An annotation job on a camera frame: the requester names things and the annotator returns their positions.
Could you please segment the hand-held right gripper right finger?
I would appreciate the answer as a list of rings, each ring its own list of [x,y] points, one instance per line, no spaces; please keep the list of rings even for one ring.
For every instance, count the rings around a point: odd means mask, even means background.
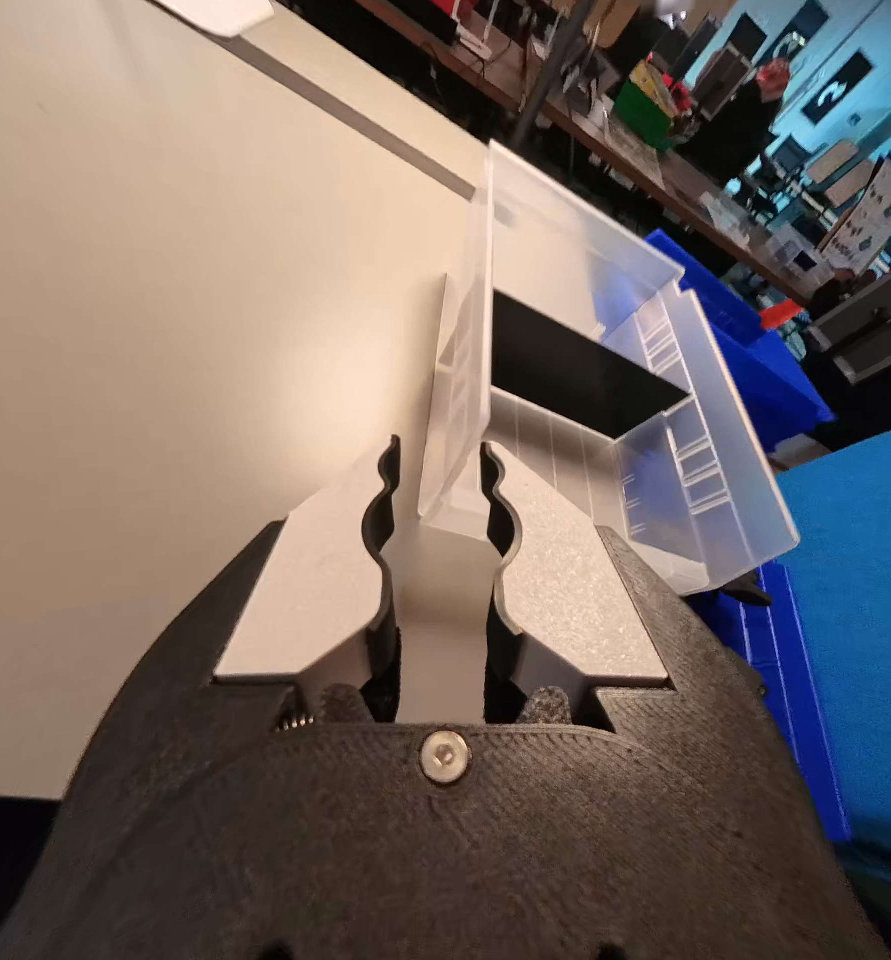
[[[485,722],[524,719],[542,690],[559,690],[566,723],[596,714],[596,690],[670,690],[593,519],[500,443],[481,450],[487,538],[499,555],[487,610]]]

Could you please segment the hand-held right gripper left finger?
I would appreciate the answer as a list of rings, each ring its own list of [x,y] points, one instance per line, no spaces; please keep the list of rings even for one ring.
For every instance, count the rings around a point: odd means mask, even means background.
[[[335,687],[366,689],[395,719],[401,635],[382,549],[395,530],[402,441],[391,435],[285,518],[213,671],[221,685],[284,683],[290,724]]]

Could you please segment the large blue plastic bin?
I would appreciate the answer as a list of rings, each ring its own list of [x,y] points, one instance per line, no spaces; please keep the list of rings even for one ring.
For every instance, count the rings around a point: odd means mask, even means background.
[[[762,678],[825,836],[891,859],[891,431],[778,485],[800,543],[756,570],[771,605],[687,603]]]

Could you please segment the clear plastic organizer box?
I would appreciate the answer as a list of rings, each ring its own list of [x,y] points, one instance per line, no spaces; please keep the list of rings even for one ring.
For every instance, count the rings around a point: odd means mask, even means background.
[[[499,143],[447,275],[417,511],[483,540],[479,453],[494,441],[680,595],[722,587],[800,533],[685,270]],[[491,384],[501,292],[690,393],[608,438]]]

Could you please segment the long wooden workbench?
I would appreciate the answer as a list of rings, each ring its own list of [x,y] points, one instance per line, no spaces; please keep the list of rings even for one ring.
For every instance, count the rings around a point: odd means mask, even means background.
[[[526,55],[502,37],[484,63],[462,44],[449,45],[425,30],[390,2],[357,1],[356,6],[394,30],[448,71],[474,86],[491,102],[517,114],[524,98]],[[672,152],[657,153],[614,117],[612,110],[596,124],[568,110],[563,97],[550,98],[541,113],[550,123],[603,164],[618,171],[688,229],[703,235],[728,257],[748,266],[791,300],[804,306],[812,297],[806,279],[788,269],[768,244],[770,234],[690,163]]]

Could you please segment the printed poster sign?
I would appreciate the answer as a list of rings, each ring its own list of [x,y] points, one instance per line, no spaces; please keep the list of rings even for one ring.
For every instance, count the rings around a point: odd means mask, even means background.
[[[863,274],[891,236],[891,151],[880,157],[857,202],[823,238],[819,250],[833,271]]]

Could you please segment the green bin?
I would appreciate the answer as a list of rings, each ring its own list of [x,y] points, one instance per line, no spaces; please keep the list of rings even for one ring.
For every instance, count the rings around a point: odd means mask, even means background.
[[[664,154],[684,129],[687,112],[676,101],[666,75],[650,60],[642,59],[619,90],[612,114],[647,146]]]

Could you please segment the metal pole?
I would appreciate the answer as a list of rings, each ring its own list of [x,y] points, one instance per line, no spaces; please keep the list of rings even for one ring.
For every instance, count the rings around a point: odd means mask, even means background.
[[[532,79],[526,79],[524,85],[525,98],[516,115],[508,149],[522,155],[530,131],[548,100],[548,95],[559,78],[563,65],[570,53],[573,43],[583,32],[585,23],[596,6],[596,1],[575,1],[569,8],[567,15],[559,21],[552,35],[551,45],[542,60],[537,74]]]

